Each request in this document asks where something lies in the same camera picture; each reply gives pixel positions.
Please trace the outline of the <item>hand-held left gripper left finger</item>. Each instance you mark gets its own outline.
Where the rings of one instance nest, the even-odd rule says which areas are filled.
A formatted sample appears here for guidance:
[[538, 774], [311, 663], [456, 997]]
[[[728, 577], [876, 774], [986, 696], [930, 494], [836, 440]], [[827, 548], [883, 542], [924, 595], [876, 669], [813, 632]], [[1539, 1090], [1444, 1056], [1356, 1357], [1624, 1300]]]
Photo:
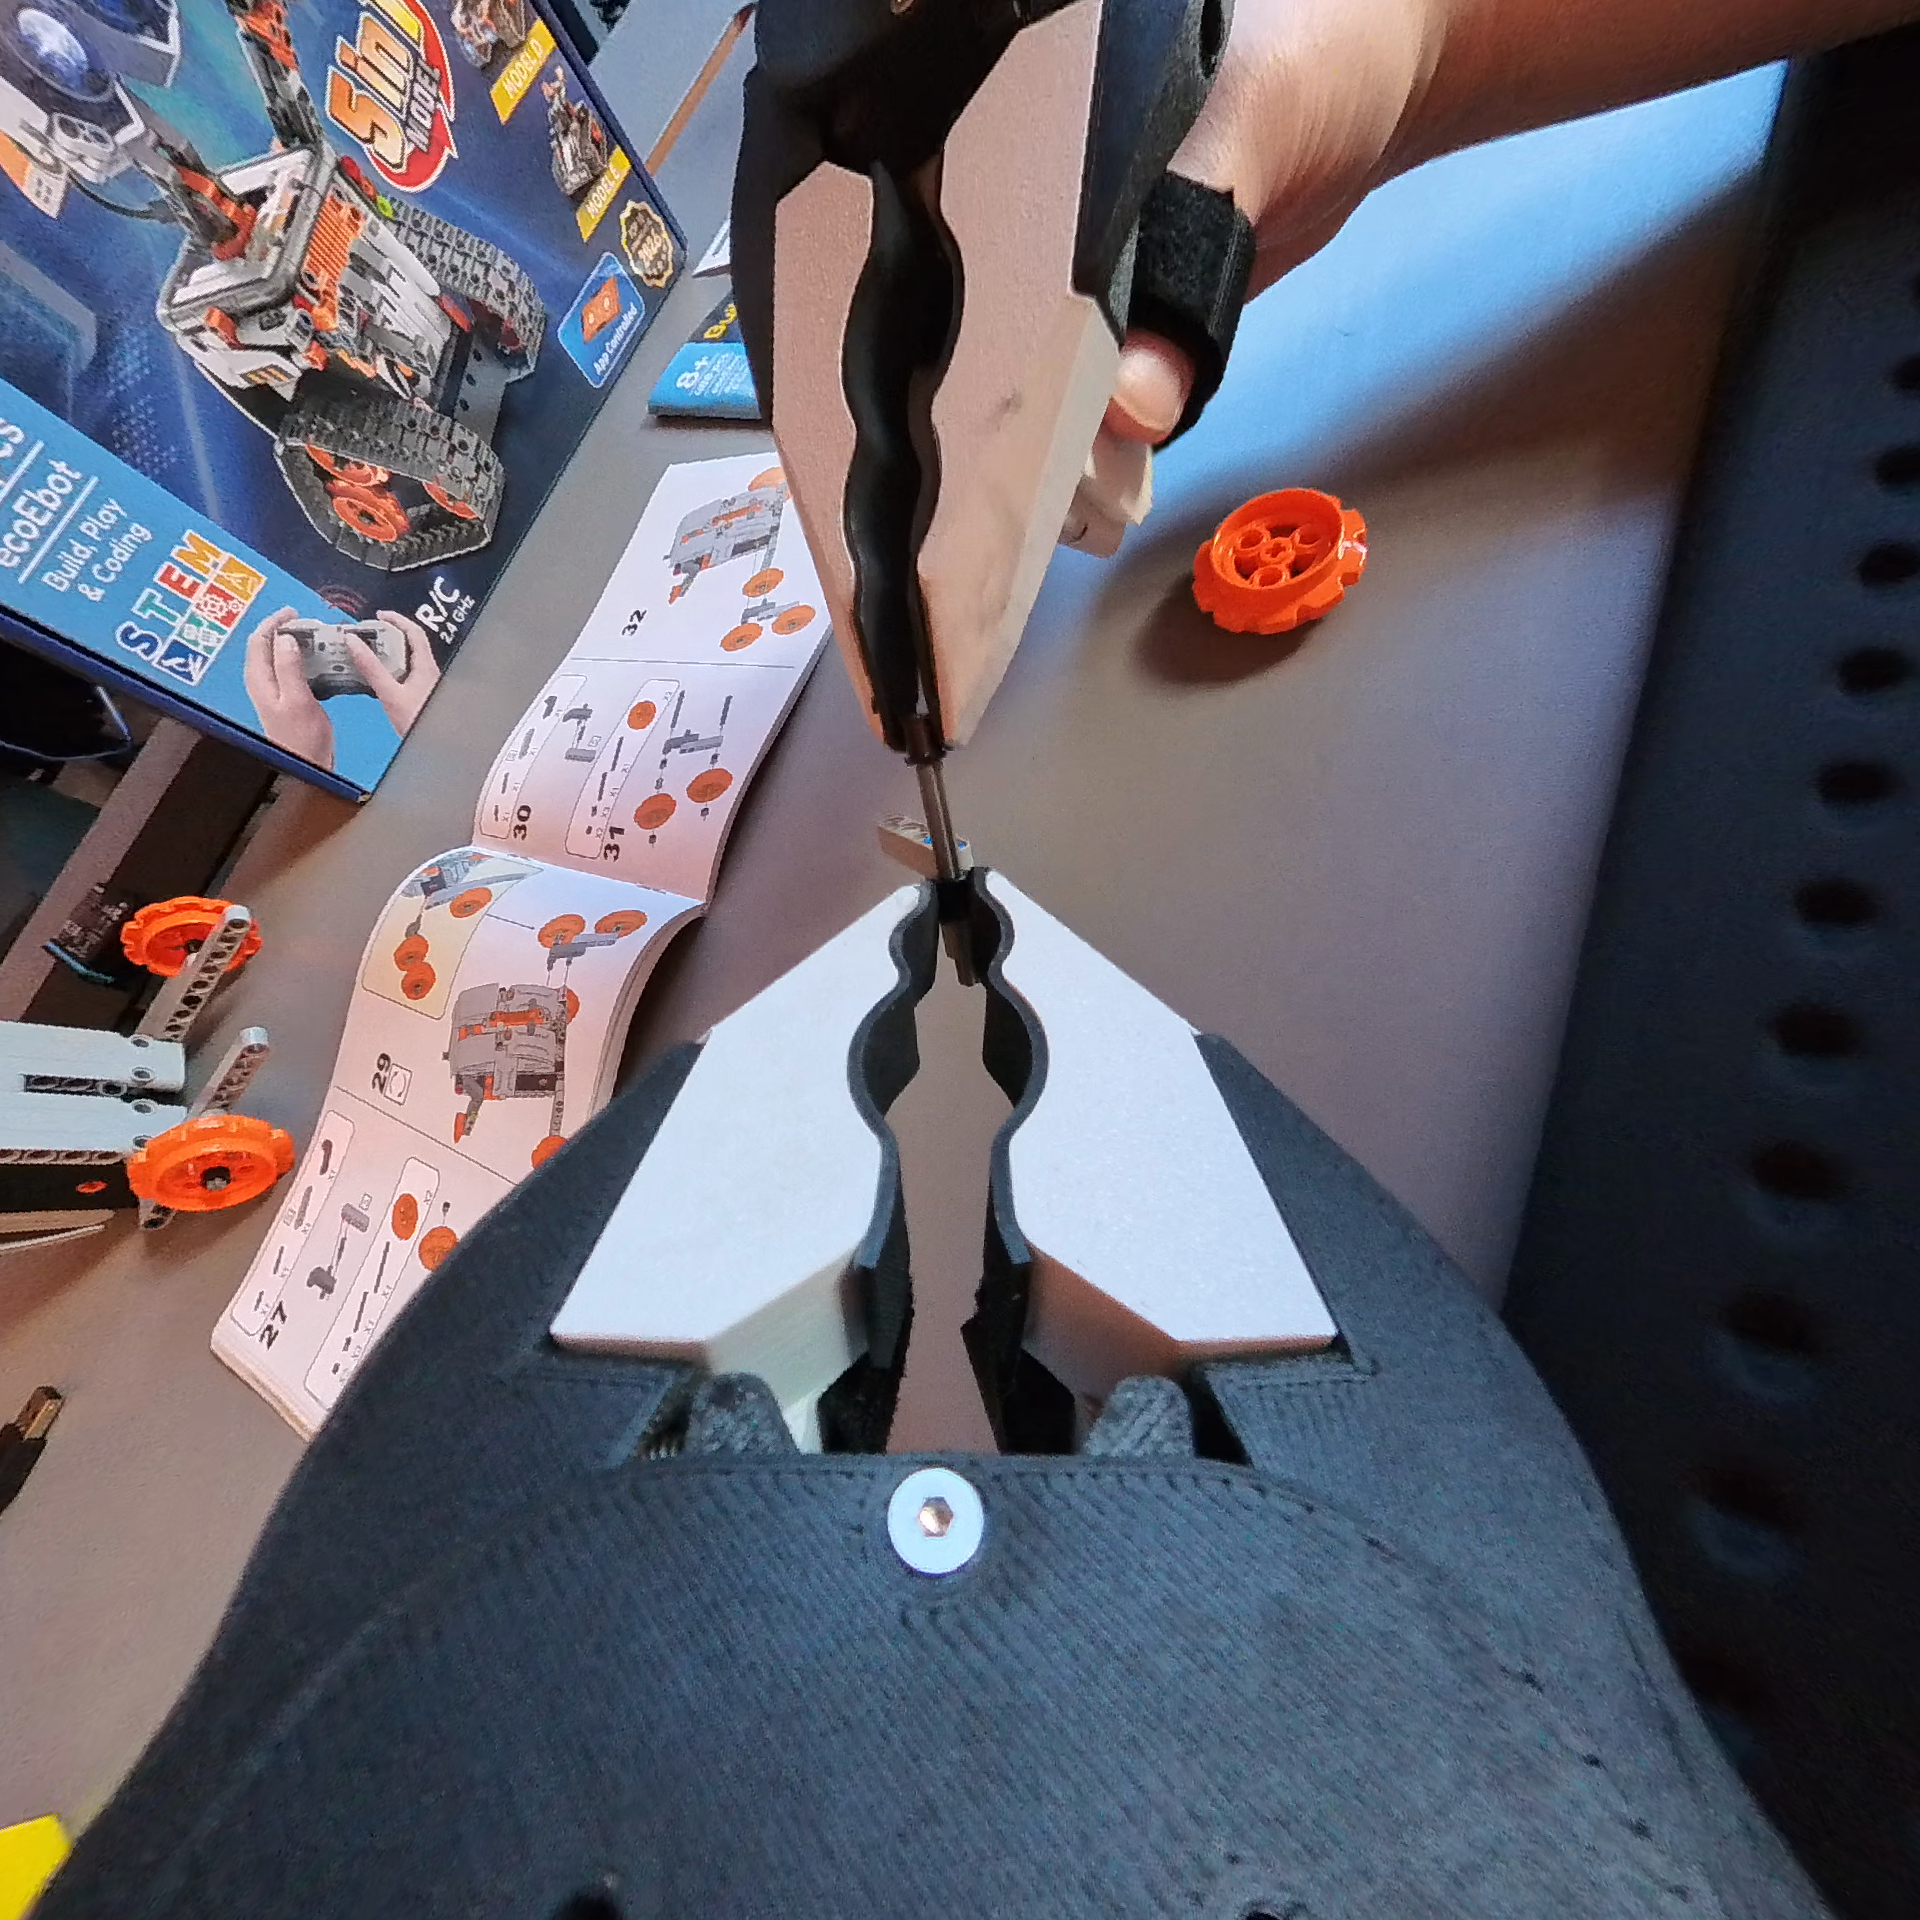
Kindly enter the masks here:
[[791, 1426], [909, 1316], [890, 1106], [918, 1075], [939, 896], [896, 887], [725, 1018], [609, 1211], [554, 1338], [757, 1375]]

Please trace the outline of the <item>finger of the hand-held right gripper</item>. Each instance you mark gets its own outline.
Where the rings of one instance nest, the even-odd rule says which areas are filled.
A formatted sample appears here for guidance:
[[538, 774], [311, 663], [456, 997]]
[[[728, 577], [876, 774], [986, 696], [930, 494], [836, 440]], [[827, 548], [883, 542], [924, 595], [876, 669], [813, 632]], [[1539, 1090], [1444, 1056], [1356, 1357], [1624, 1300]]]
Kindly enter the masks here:
[[855, 564], [845, 540], [853, 412], [845, 401], [845, 330], [866, 263], [876, 189], [840, 165], [813, 168], [776, 209], [776, 371], [770, 425], [790, 502], [826, 589], [833, 632], [855, 692], [872, 672], [855, 650]]
[[1117, 371], [1114, 325], [1073, 288], [1104, 13], [1068, 4], [1002, 39], [1005, 11], [930, 4], [901, 37], [901, 157], [943, 149], [958, 245], [918, 557], [946, 746], [971, 740], [1012, 661]]

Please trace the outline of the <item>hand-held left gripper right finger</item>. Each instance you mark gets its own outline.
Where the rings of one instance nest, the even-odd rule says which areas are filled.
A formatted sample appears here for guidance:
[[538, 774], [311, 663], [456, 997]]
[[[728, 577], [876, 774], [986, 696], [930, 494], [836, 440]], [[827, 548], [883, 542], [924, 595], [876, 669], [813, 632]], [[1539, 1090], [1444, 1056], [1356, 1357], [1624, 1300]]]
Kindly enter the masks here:
[[976, 1375], [997, 1426], [1069, 1426], [1125, 1378], [1319, 1351], [1334, 1320], [1205, 1035], [1016, 885], [976, 874], [993, 1146]]

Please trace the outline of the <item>instruction booklet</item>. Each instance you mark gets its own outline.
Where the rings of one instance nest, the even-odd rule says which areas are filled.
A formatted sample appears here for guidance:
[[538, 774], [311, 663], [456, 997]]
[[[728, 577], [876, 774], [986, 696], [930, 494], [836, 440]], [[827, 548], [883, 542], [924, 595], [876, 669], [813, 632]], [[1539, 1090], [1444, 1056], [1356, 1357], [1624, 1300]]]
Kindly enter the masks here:
[[776, 453], [667, 469], [514, 725], [466, 846], [370, 923], [334, 1072], [214, 1351], [314, 1435], [456, 1238], [607, 1104], [713, 893], [827, 595]]

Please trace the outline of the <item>orange toy wheel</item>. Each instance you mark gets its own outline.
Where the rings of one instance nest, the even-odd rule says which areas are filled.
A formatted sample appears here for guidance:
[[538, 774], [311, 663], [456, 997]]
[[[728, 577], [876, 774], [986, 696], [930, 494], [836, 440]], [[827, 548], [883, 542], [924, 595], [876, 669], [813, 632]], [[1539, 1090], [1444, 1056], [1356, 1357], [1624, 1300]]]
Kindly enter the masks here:
[[1247, 501], [1196, 548], [1193, 601], [1234, 634], [1284, 634], [1324, 619], [1368, 559], [1368, 523], [1332, 494]]

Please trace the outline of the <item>yellow plastic parts bin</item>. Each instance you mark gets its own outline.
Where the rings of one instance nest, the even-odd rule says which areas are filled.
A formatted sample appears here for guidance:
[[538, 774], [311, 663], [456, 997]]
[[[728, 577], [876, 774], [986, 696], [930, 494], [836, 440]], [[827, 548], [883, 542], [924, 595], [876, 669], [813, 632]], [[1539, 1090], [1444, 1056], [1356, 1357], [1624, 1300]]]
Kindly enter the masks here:
[[0, 1832], [0, 1920], [29, 1918], [48, 1883], [73, 1857], [73, 1838], [58, 1814], [29, 1818]]

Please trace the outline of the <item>grey desk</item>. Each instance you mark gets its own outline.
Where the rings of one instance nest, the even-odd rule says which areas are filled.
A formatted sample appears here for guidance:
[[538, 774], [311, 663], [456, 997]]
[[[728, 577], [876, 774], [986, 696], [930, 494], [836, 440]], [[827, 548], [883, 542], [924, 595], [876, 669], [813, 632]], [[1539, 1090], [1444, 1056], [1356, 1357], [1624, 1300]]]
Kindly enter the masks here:
[[[976, 849], [1219, 1031], [1498, 1296], [1725, 340], [1778, 73], [1429, 165], [1260, 295], [1158, 462], [1117, 559], [1061, 552], [948, 760]], [[378, 794], [282, 783], [231, 867], [263, 953], [212, 1010], [272, 1027], [249, 1114], [301, 1141], [350, 967], [418, 859], [466, 838], [493, 751], [587, 623], [660, 469], [757, 444], [645, 395], [713, 302], [684, 277], [591, 420]], [[1188, 564], [1275, 487], [1361, 508], [1370, 569], [1306, 634], [1219, 634]], [[914, 778], [840, 656], [663, 953], [622, 1083], [902, 880]], [[979, 997], [921, 1010], [893, 1106], [918, 1273], [896, 1453], [986, 1453], [971, 1313], [999, 1092]], [[301, 1435], [212, 1357], [259, 1205], [5, 1261], [5, 1419], [67, 1405], [5, 1513], [5, 1825], [80, 1832], [169, 1717]]]

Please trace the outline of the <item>person's right hand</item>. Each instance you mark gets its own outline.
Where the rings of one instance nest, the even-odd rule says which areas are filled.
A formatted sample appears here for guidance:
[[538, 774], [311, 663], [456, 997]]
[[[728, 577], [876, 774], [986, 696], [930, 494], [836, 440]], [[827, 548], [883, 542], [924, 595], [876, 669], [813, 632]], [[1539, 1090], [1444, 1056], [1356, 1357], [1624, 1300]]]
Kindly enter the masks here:
[[1250, 295], [1312, 256], [1381, 183], [1483, 139], [1510, 4], [1238, 4], [1174, 175], [1253, 228]]

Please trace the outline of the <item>blue cover booklet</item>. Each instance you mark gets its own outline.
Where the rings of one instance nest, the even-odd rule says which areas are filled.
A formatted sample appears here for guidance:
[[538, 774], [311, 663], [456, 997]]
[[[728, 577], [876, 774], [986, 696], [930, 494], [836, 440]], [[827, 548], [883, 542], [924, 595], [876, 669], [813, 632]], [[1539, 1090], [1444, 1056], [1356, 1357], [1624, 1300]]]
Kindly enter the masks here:
[[764, 425], [732, 291], [690, 332], [645, 403], [663, 420]]

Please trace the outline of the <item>blue robot kit box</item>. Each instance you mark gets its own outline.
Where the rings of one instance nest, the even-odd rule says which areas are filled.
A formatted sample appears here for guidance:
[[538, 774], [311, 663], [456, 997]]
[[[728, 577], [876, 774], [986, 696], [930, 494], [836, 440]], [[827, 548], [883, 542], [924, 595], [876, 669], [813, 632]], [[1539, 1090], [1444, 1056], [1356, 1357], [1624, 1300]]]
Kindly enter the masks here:
[[570, 4], [5, 4], [5, 634], [378, 784], [684, 244]]

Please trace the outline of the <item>partly built toy robot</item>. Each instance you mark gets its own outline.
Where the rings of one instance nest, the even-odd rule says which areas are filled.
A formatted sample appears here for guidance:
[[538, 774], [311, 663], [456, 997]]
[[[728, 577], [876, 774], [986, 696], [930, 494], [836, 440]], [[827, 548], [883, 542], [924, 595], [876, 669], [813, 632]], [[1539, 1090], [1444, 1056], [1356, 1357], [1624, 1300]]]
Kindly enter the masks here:
[[134, 1211], [148, 1230], [175, 1213], [223, 1213], [272, 1192], [294, 1137], [234, 1111], [268, 1059], [247, 1027], [205, 1084], [184, 1039], [228, 971], [253, 958], [253, 912], [177, 896], [133, 912], [126, 958], [165, 976], [133, 1035], [5, 1023], [5, 1254], [58, 1247]]

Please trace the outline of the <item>black foam mat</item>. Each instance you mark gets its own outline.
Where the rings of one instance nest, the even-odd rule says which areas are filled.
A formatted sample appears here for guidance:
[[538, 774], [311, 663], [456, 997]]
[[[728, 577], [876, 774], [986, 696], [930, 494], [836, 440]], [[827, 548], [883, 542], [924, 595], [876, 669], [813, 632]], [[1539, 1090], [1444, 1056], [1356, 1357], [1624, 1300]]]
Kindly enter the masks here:
[[1918, 27], [1795, 67], [1505, 1316], [1846, 1918], [1918, 1918]]

